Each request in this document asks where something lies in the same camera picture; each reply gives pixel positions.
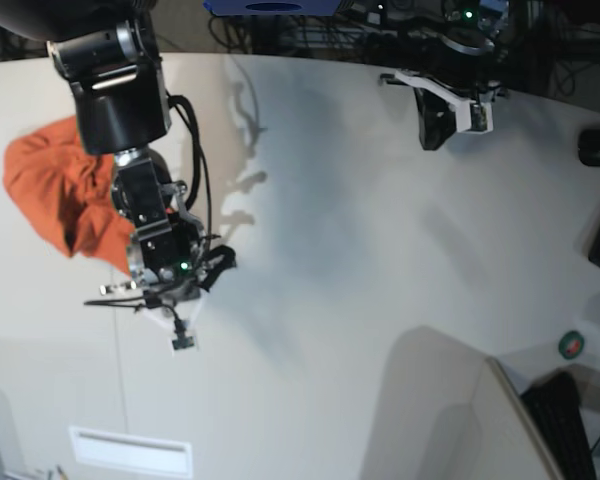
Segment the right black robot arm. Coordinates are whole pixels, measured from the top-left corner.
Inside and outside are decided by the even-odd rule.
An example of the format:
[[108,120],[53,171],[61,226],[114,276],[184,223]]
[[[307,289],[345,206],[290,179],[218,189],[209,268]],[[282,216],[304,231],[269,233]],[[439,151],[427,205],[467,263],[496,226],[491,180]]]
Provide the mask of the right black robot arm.
[[[150,12],[152,1],[0,1],[0,27],[43,42],[75,104],[82,144],[110,154],[119,216],[134,231],[127,261],[137,301],[174,307],[209,290],[234,267],[229,247],[213,246],[212,219],[191,209],[209,189],[209,169],[190,101],[166,90]],[[192,179],[174,181],[150,144],[168,134],[176,110],[191,136]]]

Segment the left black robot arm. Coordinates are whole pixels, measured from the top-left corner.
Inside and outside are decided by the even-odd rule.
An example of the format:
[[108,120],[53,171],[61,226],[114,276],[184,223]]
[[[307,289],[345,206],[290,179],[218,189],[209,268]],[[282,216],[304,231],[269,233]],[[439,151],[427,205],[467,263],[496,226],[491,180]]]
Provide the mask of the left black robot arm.
[[482,135],[494,128],[493,103],[505,92],[508,1],[443,1],[442,19],[402,23],[397,40],[404,63],[379,83],[410,87],[416,100],[419,141],[435,151],[454,134]]

